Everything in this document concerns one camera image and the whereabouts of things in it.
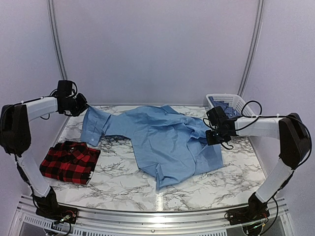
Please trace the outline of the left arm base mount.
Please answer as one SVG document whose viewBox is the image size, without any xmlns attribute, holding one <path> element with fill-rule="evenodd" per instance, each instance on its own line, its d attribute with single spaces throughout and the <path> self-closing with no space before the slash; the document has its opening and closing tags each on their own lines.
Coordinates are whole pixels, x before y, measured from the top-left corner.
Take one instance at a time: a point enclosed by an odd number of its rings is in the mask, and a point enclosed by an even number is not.
<svg viewBox="0 0 315 236">
<path fill-rule="evenodd" d="M 36 214 L 54 220 L 57 223 L 75 224 L 78 216 L 78 209 L 70 206 L 60 205 L 57 211 L 49 212 L 48 210 L 36 210 Z"/>
</svg>

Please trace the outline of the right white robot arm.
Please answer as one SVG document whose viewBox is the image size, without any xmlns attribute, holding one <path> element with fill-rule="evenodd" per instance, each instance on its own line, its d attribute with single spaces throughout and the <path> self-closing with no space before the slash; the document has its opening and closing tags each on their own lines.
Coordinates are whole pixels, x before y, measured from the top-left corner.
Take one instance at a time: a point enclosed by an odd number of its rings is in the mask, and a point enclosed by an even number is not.
<svg viewBox="0 0 315 236">
<path fill-rule="evenodd" d="M 312 151 L 310 132 L 297 113 L 268 116 L 241 114 L 231 118 L 222 107 L 217 106 L 206 115 L 210 125 L 210 130 L 206 131 L 209 145 L 227 144 L 233 137 L 245 136 L 273 139 L 278 144 L 279 155 L 274 168 L 250 196 L 244 209 L 244 216 L 248 220 L 255 220 L 309 158 Z"/>
</svg>

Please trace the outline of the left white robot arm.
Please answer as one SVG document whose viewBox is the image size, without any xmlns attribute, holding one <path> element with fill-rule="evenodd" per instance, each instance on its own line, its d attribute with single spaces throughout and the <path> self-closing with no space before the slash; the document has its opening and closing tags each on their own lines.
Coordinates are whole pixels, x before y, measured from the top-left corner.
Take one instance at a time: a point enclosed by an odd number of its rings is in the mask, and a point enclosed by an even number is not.
<svg viewBox="0 0 315 236">
<path fill-rule="evenodd" d="M 7 154 L 14 155 L 18 172 L 31 189 L 35 206 L 52 219 L 62 215 L 62 207 L 28 151 L 31 146 L 29 122 L 52 113 L 77 117 L 87 108 L 87 100 L 78 92 L 76 83 L 60 80 L 50 95 L 8 104 L 1 110 L 0 145 Z"/>
</svg>

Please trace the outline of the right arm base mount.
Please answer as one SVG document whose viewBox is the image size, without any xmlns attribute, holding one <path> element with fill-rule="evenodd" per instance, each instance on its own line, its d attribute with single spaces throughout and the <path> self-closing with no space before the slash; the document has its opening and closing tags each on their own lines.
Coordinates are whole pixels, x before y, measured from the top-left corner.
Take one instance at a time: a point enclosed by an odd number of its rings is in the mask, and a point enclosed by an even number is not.
<svg viewBox="0 0 315 236">
<path fill-rule="evenodd" d="M 230 225 L 244 224 L 261 219 L 267 219 L 270 216 L 268 208 L 261 211 L 250 211 L 248 206 L 229 209 L 224 217 L 229 221 Z"/>
</svg>

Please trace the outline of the light blue long sleeve shirt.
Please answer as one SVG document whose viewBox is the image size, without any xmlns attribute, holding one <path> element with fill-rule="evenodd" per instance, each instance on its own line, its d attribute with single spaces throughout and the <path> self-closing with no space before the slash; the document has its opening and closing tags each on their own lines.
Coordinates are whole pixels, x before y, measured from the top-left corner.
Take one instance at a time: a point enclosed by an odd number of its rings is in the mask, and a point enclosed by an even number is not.
<svg viewBox="0 0 315 236">
<path fill-rule="evenodd" d="M 137 166 L 156 179 L 156 189 L 223 167 L 221 147 L 209 146 L 207 126 L 164 105 L 140 106 L 119 115 L 89 107 L 81 141 L 96 147 L 102 136 L 131 140 Z"/>
</svg>

